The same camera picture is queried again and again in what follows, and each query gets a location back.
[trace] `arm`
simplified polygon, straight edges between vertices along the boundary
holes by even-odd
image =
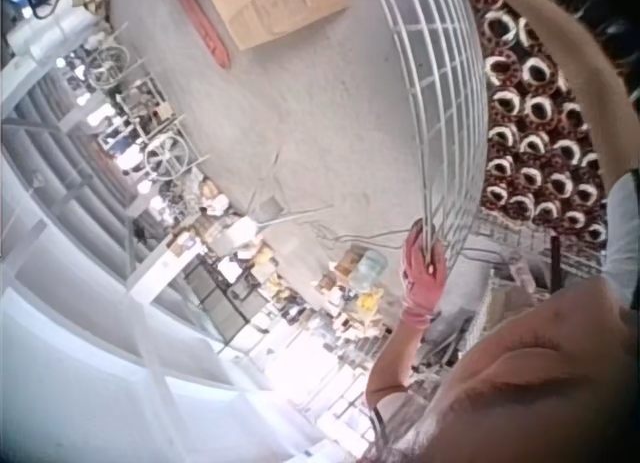
[[[591,129],[607,190],[637,168],[640,123],[623,82],[589,31],[551,0],[505,0],[558,63]]]
[[[366,397],[369,408],[393,393],[407,391],[406,383],[423,330],[400,321],[369,374]]]
[[[402,317],[373,365],[367,382],[367,404],[372,409],[385,397],[407,391],[405,385],[411,364],[444,290],[447,271],[444,246],[439,241],[433,245],[433,264],[429,267],[424,260],[423,247],[422,225],[416,223],[403,250],[406,294]]]

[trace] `hand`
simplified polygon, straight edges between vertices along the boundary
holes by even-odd
[[[440,240],[431,249],[431,263],[424,259],[422,221],[413,224],[404,243],[402,279],[405,284],[402,321],[414,328],[426,329],[447,279],[447,261]]]

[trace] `concrete floor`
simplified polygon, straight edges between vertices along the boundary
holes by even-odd
[[[329,17],[262,47],[239,52],[210,0],[202,8],[227,42],[220,70],[177,0],[113,0],[112,22],[158,78],[186,131],[211,158],[203,170],[246,210],[275,196],[287,211],[332,205],[267,232],[280,273],[313,305],[311,281],[348,245],[316,238],[310,220],[336,235],[408,228],[420,217],[418,152],[397,50],[379,0],[353,0]],[[403,236],[380,242],[401,245]],[[397,250],[384,251],[383,283],[401,295]],[[487,269],[461,262],[446,312],[474,307]]]

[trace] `wire mesh panel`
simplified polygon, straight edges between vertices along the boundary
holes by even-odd
[[[472,233],[503,246],[505,251],[517,250],[528,258],[551,263],[551,232],[545,228],[510,225],[499,216],[482,209],[474,220]],[[571,241],[562,242],[562,245],[560,265],[563,270],[579,278],[589,278],[602,272],[602,252]]]
[[[479,206],[487,152],[486,84],[475,21],[468,0],[381,1],[414,113],[426,254],[442,238],[453,267]]]

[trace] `stacked copper coils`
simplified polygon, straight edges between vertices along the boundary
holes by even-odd
[[[526,19],[502,0],[471,0],[489,84],[482,206],[600,249],[607,239],[598,156],[565,76]]]

